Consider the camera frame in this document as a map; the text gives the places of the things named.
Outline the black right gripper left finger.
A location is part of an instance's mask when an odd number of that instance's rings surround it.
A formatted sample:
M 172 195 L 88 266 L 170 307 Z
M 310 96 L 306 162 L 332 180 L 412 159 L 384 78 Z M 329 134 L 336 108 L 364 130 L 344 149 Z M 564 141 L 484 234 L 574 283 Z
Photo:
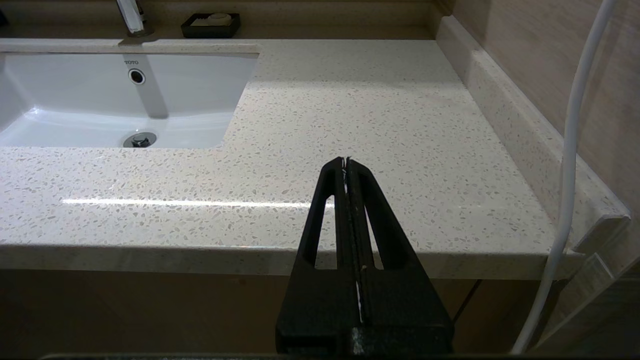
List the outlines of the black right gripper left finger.
M 337 157 L 320 171 L 275 325 L 280 354 L 342 354 L 350 330 L 361 323 L 345 170 L 345 158 Z M 318 269 L 316 260 L 329 197 L 334 198 L 336 267 Z

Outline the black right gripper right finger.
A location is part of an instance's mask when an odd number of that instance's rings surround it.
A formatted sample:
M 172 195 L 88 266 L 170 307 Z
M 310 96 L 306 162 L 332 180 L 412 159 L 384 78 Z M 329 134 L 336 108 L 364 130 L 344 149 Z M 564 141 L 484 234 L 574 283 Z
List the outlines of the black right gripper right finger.
M 450 354 L 454 325 L 373 173 L 346 161 L 358 255 L 352 354 Z

